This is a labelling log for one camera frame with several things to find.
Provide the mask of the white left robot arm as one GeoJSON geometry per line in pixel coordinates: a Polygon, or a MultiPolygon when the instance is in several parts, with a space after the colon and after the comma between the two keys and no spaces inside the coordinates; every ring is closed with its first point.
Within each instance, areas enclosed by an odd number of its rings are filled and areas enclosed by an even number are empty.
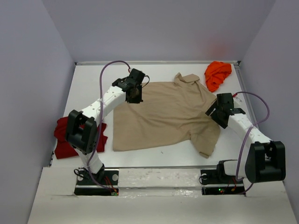
{"type": "Polygon", "coordinates": [[[105,172],[97,155],[103,118],[124,102],[142,102],[145,77],[142,71],[129,69],[129,75],[116,79],[106,92],[100,89],[99,99],[81,111],[72,110],[68,115],[65,140],[78,153],[92,184],[101,183],[105,172]]]}

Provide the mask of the beige t shirt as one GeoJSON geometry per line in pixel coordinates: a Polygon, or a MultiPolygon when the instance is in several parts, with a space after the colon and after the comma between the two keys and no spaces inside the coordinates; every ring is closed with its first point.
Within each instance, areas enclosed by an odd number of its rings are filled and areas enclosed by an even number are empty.
{"type": "Polygon", "coordinates": [[[113,150],[130,151],[190,140],[199,154],[212,155],[220,127],[206,111],[216,96],[197,75],[178,73],[172,82],[151,82],[143,102],[124,102],[114,109],[113,150]]]}

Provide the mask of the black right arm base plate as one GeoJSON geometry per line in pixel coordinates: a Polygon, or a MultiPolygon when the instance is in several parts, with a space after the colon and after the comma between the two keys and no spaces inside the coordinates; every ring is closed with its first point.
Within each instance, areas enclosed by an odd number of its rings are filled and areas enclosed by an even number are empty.
{"type": "Polygon", "coordinates": [[[201,170],[199,183],[204,196],[237,195],[245,191],[243,181],[236,181],[234,176],[218,174],[216,169],[201,170]]]}

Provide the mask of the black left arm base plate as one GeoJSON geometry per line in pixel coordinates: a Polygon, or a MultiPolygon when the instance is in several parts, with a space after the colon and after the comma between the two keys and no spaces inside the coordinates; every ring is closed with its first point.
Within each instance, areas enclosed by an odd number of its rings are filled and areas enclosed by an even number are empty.
{"type": "Polygon", "coordinates": [[[118,196],[119,195],[119,170],[106,169],[100,184],[96,184],[90,177],[88,171],[83,168],[74,169],[76,184],[74,194],[77,196],[118,196]]]}

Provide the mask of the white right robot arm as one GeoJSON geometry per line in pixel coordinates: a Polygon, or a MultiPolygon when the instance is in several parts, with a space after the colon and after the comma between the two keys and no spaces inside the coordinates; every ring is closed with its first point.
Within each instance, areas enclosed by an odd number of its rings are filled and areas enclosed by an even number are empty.
{"type": "Polygon", "coordinates": [[[235,105],[236,94],[217,94],[206,115],[221,128],[232,129],[242,140],[237,160],[219,161],[215,178],[226,183],[234,176],[237,181],[250,183],[283,181],[286,177],[285,146],[264,135],[252,123],[245,111],[235,105]]]}

